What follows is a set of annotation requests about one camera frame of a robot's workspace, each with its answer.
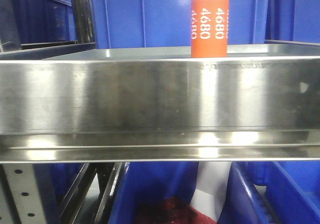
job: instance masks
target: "red plastic bag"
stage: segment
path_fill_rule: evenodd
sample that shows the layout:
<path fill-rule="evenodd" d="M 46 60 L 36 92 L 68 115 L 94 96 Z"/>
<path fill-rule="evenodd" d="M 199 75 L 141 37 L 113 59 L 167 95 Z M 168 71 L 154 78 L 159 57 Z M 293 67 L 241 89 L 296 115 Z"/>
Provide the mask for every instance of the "red plastic bag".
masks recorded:
<path fill-rule="evenodd" d="M 135 224 L 217 224 L 177 197 L 156 204 L 141 204 Z"/>

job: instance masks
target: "white paper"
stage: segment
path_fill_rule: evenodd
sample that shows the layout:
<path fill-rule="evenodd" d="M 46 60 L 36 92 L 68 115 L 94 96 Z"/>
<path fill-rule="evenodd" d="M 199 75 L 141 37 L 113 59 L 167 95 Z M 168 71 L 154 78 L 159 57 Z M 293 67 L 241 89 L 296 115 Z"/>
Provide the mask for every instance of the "white paper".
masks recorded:
<path fill-rule="evenodd" d="M 199 162 L 191 206 L 217 221 L 226 200 L 231 162 Z"/>

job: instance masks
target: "orange container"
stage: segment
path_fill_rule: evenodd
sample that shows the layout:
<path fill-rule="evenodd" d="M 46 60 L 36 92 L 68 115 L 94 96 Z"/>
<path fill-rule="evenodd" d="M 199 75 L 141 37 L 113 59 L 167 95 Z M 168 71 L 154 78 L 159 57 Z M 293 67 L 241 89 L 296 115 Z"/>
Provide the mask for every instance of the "orange container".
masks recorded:
<path fill-rule="evenodd" d="M 192 0 L 191 57 L 226 57 L 229 0 Z"/>

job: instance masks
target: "red object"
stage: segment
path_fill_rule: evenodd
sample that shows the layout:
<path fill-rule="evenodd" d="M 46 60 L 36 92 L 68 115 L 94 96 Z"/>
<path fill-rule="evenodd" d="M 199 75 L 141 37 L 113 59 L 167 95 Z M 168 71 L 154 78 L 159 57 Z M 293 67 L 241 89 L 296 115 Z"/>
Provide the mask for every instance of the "red object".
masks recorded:
<path fill-rule="evenodd" d="M 226 57 L 229 0 L 192 0 L 191 57 Z"/>
<path fill-rule="evenodd" d="M 141 204 L 135 224 L 217 224 L 176 197 L 155 204 Z"/>

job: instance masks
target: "blue storage crate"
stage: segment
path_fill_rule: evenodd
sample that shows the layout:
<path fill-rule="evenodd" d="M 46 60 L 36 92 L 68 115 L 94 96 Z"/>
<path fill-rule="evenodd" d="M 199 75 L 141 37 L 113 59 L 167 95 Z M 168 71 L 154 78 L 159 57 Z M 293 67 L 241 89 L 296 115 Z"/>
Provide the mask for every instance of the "blue storage crate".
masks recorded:
<path fill-rule="evenodd" d="M 50 173 L 55 195 L 63 197 L 71 187 L 83 164 L 80 163 L 55 163 L 50 164 Z"/>
<path fill-rule="evenodd" d="M 71 0 L 11 0 L 21 43 L 76 40 Z"/>
<path fill-rule="evenodd" d="M 188 46 L 191 0 L 91 0 L 98 48 Z M 229 44 L 264 43 L 268 0 L 230 0 Z"/>
<path fill-rule="evenodd" d="M 226 200 L 218 224 L 275 224 L 245 170 L 236 162 L 231 165 Z"/>
<path fill-rule="evenodd" d="M 320 0 L 269 0 L 266 37 L 320 42 Z"/>
<path fill-rule="evenodd" d="M 137 162 L 126 166 L 109 224 L 133 224 L 137 207 L 178 196 L 189 203 L 196 188 L 197 162 Z M 231 166 L 219 224 L 273 224 L 274 221 L 237 163 Z"/>
<path fill-rule="evenodd" d="M 265 195 L 282 224 L 320 223 L 320 162 L 272 162 Z"/>
<path fill-rule="evenodd" d="M 238 162 L 249 176 L 250 180 L 258 186 L 265 186 L 269 176 L 270 162 Z"/>

